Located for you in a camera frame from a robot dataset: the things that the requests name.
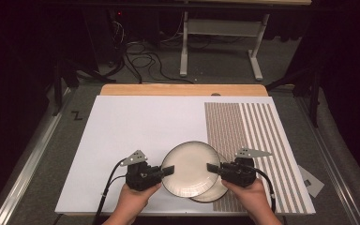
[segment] cable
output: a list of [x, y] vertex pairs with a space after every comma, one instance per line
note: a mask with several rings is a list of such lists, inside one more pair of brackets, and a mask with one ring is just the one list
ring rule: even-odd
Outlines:
[[122, 177], [125, 177], [125, 175], [121, 175], [121, 176], [117, 176], [117, 177], [115, 177], [111, 182], [110, 182], [110, 185], [116, 180], [116, 179], [118, 179], [118, 178], [122, 178]]
[[122, 35], [121, 35], [121, 41], [119, 42], [119, 44], [121, 45], [122, 44], [122, 42], [124, 41], [124, 37], [125, 37], [125, 29], [124, 29], [124, 27], [122, 26], [122, 24], [121, 23], [119, 23], [119, 22], [116, 22], [116, 21], [112, 21], [112, 23], [115, 23], [116, 24], [116, 26], [117, 26], [117, 29], [116, 29], [116, 32], [115, 32], [115, 36], [114, 37], [112, 37], [112, 40], [113, 40], [113, 43], [115, 44], [115, 38], [116, 38], [116, 36], [118, 35], [118, 31], [119, 31], [119, 28], [121, 28], [122, 29]]
[[108, 190], [109, 190], [109, 187], [111, 185], [111, 183], [116, 180], [117, 178], [119, 177], [116, 177], [115, 179], [113, 179], [113, 174], [115, 173], [116, 169], [118, 168], [118, 166], [121, 164], [121, 162], [123, 162], [126, 158], [120, 160], [118, 163], [116, 163], [115, 167], [113, 168], [111, 174], [110, 174], [110, 178], [108, 179], [107, 181], [107, 185], [106, 187], [104, 188], [104, 192], [101, 196], [101, 200], [100, 200], [100, 204], [98, 206], [98, 210], [96, 211], [96, 215], [95, 215], [95, 218], [93, 220], [93, 224], [94, 225], [97, 225], [98, 224], [98, 218], [100, 217], [100, 214], [101, 214], [101, 210], [103, 209], [103, 205], [104, 205], [104, 202], [105, 202], [105, 199], [107, 197], [107, 193], [108, 193]]
[[[140, 43], [140, 42], [133, 43], [133, 44], [129, 45], [127, 48], [132, 47], [132, 46], [135, 46], [135, 45], [140, 45], [140, 46], [142, 46], [142, 50], [141, 50], [141, 51], [138, 51], [138, 52], [132, 52], [132, 53], [130, 53], [130, 52], [127, 51], [127, 60], [129, 61], [129, 63], [133, 66], [133, 68], [134, 68], [136, 71], [137, 71], [136, 68], [146, 68], [146, 67], [148, 67], [148, 75], [149, 75], [153, 80], [155, 80], [155, 81], [177, 81], [177, 82], [182, 82], [182, 83], [193, 83], [193, 82], [191, 82], [191, 81], [189, 81], [189, 80], [186, 80], [186, 79], [176, 79], [176, 78], [171, 78], [171, 77], [165, 75], [165, 74], [163, 73], [163, 71], [162, 71], [162, 62], [160, 61], [159, 56], [158, 56], [156, 53], [154, 53], [154, 52], [145, 52], [145, 46], [144, 46], [142, 43]], [[133, 60], [130, 60], [130, 59], [128, 58], [128, 54], [133, 55], [133, 56], [137, 56], [137, 57], [133, 58]], [[139, 59], [148, 59], [149, 61], [148, 61], [145, 65], [135, 66], [135, 65], [134, 65], [134, 62], [135, 62], [136, 60], [139, 60]], [[159, 66], [159, 74], [160, 74], [162, 77], [164, 77], [165, 79], [157, 79], [157, 78], [155, 78], [154, 76], [152, 76], [152, 74], [151, 74], [151, 67], [152, 67], [157, 61], [159, 62], [159, 64], [158, 64], [158, 66]]]
[[103, 75], [99, 74], [98, 72], [96, 72], [96, 71], [94, 71], [92, 69], [89, 69], [88, 67], [85, 67], [85, 66], [83, 66], [81, 64], [78, 64], [78, 63], [76, 63], [76, 62], [74, 62], [74, 61], [72, 61], [70, 59], [65, 59], [65, 60], [70, 66], [85, 72], [86, 74], [92, 76], [93, 78], [95, 78], [95, 79], [97, 79], [97, 80], [99, 80], [101, 82], [104, 82], [104, 83], [116, 83], [116, 80], [112, 80], [112, 79], [107, 78], [106, 77], [107, 75], [103, 76]]
[[274, 188], [273, 188], [273, 184], [271, 183], [271, 180], [270, 178], [267, 176], [267, 174], [265, 174], [263, 171], [257, 169], [257, 168], [254, 168], [254, 167], [251, 167], [251, 166], [248, 166], [246, 165], [246, 167], [250, 168], [252, 171], [260, 174], [262, 177], [264, 177], [264, 179], [267, 181], [268, 183], [268, 187], [270, 189], [270, 199], [271, 199], [271, 210], [273, 211], [273, 213], [276, 212], [276, 195], [274, 193]]
[[118, 64], [116, 65], [116, 67], [113, 70], [111, 70], [110, 72], [106, 73], [106, 74], [100, 74], [100, 73], [93, 70], [94, 75], [92, 76], [91, 75], [92, 70], [88, 70], [88, 72], [86, 72], [86, 71], [84, 71], [84, 69], [82, 69], [83, 72], [91, 75], [91, 77], [86, 77], [86, 76], [83, 76], [83, 75], [81, 75], [79, 73], [77, 73], [77, 76], [79, 78], [84, 79], [84, 80], [99, 80], [101, 82], [106, 82], [106, 83], [115, 83], [116, 80], [106, 80], [106, 79], [108, 79], [108, 77], [112, 76], [113, 74], [119, 72], [124, 67], [124, 65], [125, 65], [124, 59], [120, 58], [119, 61], [118, 61]]
[[205, 43], [203, 46], [201, 47], [193, 47], [191, 46], [189, 43], [190, 41], [188, 42], [188, 47], [190, 49], [198, 49], [198, 50], [201, 50], [201, 49], [204, 49], [206, 47], [208, 47], [209, 45], [211, 44], [232, 44], [232, 43], [236, 43], [236, 42], [239, 42], [239, 41], [242, 41], [244, 40], [246, 37], [235, 37], [234, 40], [224, 40], [224, 38], [229, 38], [227, 36], [207, 36], [207, 35], [188, 35], [189, 36], [189, 39], [194, 39], [198, 42], [205, 42], [207, 41], [207, 43]]
[[174, 40], [174, 39], [177, 39], [177, 38], [180, 38], [181, 36], [183, 36], [182, 34], [177, 36], [177, 34], [179, 33], [180, 31], [180, 28], [181, 28], [181, 24], [183, 23], [183, 20], [184, 20], [184, 12], [181, 14], [181, 18], [180, 18], [180, 23], [179, 25], [177, 26], [177, 30], [176, 32], [174, 33], [174, 35], [168, 39], [165, 39], [165, 40], [161, 40], [160, 43], [164, 43], [164, 42], [167, 42], [167, 41], [171, 41], [171, 40]]
[[283, 218], [283, 225], [288, 225], [288, 220], [286, 219], [286, 217], [282, 216], [282, 218]]
[[60, 220], [60, 218], [63, 216], [63, 214], [59, 214], [56, 218], [56, 220], [54, 221], [53, 225], [56, 225], [58, 220]]
[[127, 61], [130, 63], [130, 65], [133, 67], [134, 71], [131, 70], [131, 69], [128, 67], [127, 64], [125, 64], [125, 66], [127, 67], [127, 69], [128, 69], [130, 72], [133, 73], [134, 77], [139, 80], [139, 83], [143, 83], [142, 75], [139, 73], [139, 71], [138, 71], [138, 70], [134, 67], [134, 65], [131, 63], [127, 52], [125, 52], [125, 57], [127, 58]]

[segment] striped pattern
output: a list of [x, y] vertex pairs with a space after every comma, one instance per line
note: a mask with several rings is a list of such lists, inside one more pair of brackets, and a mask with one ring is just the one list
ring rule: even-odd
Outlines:
[[[272, 153], [271, 157], [255, 158], [254, 161], [255, 167], [265, 172], [273, 183], [277, 213], [306, 213], [307, 209], [292, 170], [292, 165], [296, 162], [285, 150], [286, 145], [279, 132], [281, 124], [274, 116], [275, 105], [206, 102], [204, 107], [208, 143], [229, 161], [234, 160], [235, 151], [241, 147]], [[268, 185], [265, 184], [264, 178], [262, 180], [268, 193]], [[223, 198], [214, 202], [214, 211], [245, 210], [228, 191]]]

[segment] black cable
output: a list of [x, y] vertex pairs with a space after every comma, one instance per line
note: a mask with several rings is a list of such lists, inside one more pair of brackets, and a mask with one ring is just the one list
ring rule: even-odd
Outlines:
[[276, 212], [276, 195], [274, 193], [274, 187], [273, 187], [273, 184], [271, 183], [270, 178], [267, 176], [267, 174], [265, 174], [263, 171], [261, 171], [257, 168], [254, 168], [251, 166], [247, 166], [247, 167], [250, 168], [252, 171], [260, 174], [267, 181], [268, 187], [270, 189], [271, 210], [273, 211], [273, 213], [275, 213]]
[[[113, 74], [119, 72], [124, 66], [125, 66], [125, 61], [124, 61], [123, 58], [121, 58], [121, 59], [119, 59], [118, 64], [116, 64], [116, 67], [115, 67], [113, 70], [111, 70], [110, 72], [108, 72], [108, 73], [106, 73], [106, 74], [100, 74], [100, 73], [97, 73], [97, 72], [96, 72], [96, 74], [98, 74], [98, 75], [101, 76], [101, 77], [105, 77], [105, 78], [108, 79], [108, 77], [110, 77], [110, 76], [112, 76]], [[77, 76], [78, 76], [79, 78], [84, 79], [84, 80], [100, 80], [100, 81], [101, 81], [101, 79], [97, 79], [97, 78], [96, 78], [96, 75], [95, 75], [95, 76], [86, 77], [86, 76], [83, 76], [83, 75], [81, 75], [81, 74], [77, 74]]]
[[139, 73], [139, 71], [134, 67], [134, 65], [131, 63], [130, 59], [129, 59], [129, 56], [128, 56], [128, 53], [125, 52], [125, 57], [127, 58], [127, 61], [130, 63], [130, 65], [133, 67], [134, 71], [131, 70], [127, 64], [125, 64], [125, 66], [127, 67], [127, 69], [133, 73], [133, 75], [135, 76], [135, 78], [137, 80], [139, 80], [139, 83], [143, 83], [143, 78], [142, 78], [142, 75]]
[[85, 72], [86, 74], [92, 76], [93, 78], [95, 78], [95, 79], [97, 79], [97, 80], [99, 80], [99, 81], [101, 81], [103, 83], [116, 83], [116, 80], [112, 80], [112, 79], [109, 79], [107, 77], [104, 77], [101, 74], [95, 72], [94, 70], [89, 69], [88, 67], [85, 67], [85, 66], [83, 66], [81, 64], [78, 64], [78, 63], [76, 63], [76, 62], [74, 62], [74, 61], [72, 61], [70, 59], [65, 59], [65, 60], [70, 66]]
[[[143, 66], [138, 66], [137, 68], [145, 68], [145, 67], [148, 67], [148, 75], [155, 81], [176, 81], [176, 82], [181, 82], [181, 83], [194, 83], [194, 82], [191, 82], [189, 80], [186, 80], [186, 79], [176, 79], [176, 78], [171, 78], [167, 75], [165, 75], [162, 71], [162, 62], [160, 61], [160, 58], [159, 56], [154, 53], [154, 52], [145, 52], [145, 46], [142, 45], [141, 43], [136, 43], [136, 44], [133, 44], [131, 46], [134, 46], [134, 45], [140, 45], [142, 46], [142, 50], [141, 51], [138, 51], [138, 52], [127, 52], [127, 60], [129, 61], [129, 63], [134, 67], [134, 69], [136, 70], [136, 66], [134, 66], [134, 62], [138, 59], [142, 59], [142, 58], [146, 58], [146, 59], [149, 59], [149, 62], [146, 63], [145, 65]], [[130, 60], [128, 58], [128, 54], [130, 55], [139, 55], [139, 57], [136, 57], [134, 58], [133, 60]], [[151, 75], [151, 67], [157, 62], [154, 57], [158, 60], [159, 64], [159, 74], [164, 77], [166, 80], [162, 80], [162, 79], [157, 79], [155, 78], [154, 76]]]
[[190, 44], [188, 44], [187, 47], [189, 47], [190, 49], [202, 50], [202, 49], [208, 47], [211, 43], [212, 43], [212, 39], [211, 39], [211, 38], [208, 38], [208, 39], [207, 39], [207, 43], [204, 44], [204, 45], [201, 46], [201, 47], [193, 47], [193, 46], [191, 46]]
[[60, 218], [63, 216], [63, 214], [59, 214], [56, 218], [56, 220], [54, 221], [53, 225], [56, 225], [58, 220], [60, 220]]
[[167, 39], [167, 40], [161, 40], [160, 44], [168, 47], [177, 47], [183, 44], [183, 39], [179, 39], [181, 37], [182, 35], [178, 37], [172, 37], [171, 39]]
[[111, 182], [110, 182], [110, 185], [116, 180], [116, 179], [118, 179], [118, 178], [122, 178], [122, 177], [125, 177], [125, 175], [121, 175], [121, 176], [117, 176], [117, 177], [115, 177]]
[[286, 219], [286, 217], [282, 216], [282, 218], [283, 218], [283, 225], [288, 225], [288, 220]]
[[116, 169], [118, 168], [118, 166], [121, 164], [121, 162], [123, 162], [126, 158], [120, 160], [118, 163], [116, 163], [115, 167], [113, 168], [111, 174], [110, 174], [110, 178], [108, 179], [107, 181], [107, 184], [106, 184], [106, 187], [104, 188], [104, 192], [101, 196], [101, 200], [100, 200], [100, 204], [98, 206], [98, 210], [96, 211], [96, 215], [95, 215], [95, 218], [93, 220], [93, 225], [98, 225], [98, 218], [100, 217], [100, 214], [101, 214], [101, 210], [103, 209], [103, 205], [104, 205], [104, 202], [105, 202], [105, 199], [107, 197], [107, 193], [108, 193], [108, 190], [109, 190], [109, 187], [111, 185], [111, 183], [113, 182], [113, 180], [117, 179], [113, 179], [113, 174], [115, 173]]

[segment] wooden edge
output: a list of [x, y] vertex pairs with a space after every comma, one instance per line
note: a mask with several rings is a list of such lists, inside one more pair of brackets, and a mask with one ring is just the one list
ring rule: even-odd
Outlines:
[[101, 96], [253, 96], [268, 97], [261, 84], [105, 84]]

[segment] finger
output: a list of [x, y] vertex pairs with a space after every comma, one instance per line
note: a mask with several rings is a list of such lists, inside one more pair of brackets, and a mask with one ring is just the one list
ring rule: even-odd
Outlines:
[[158, 183], [144, 191], [145, 195], [151, 196], [161, 187], [161, 183]]
[[122, 186], [122, 189], [123, 189], [123, 190], [127, 190], [127, 189], [130, 189], [130, 187], [128, 186], [127, 183], [125, 183], [125, 184]]
[[224, 187], [228, 188], [230, 191], [232, 191], [235, 195], [241, 194], [243, 188], [239, 187], [231, 182], [228, 182], [226, 180], [221, 180], [221, 184], [223, 184]]

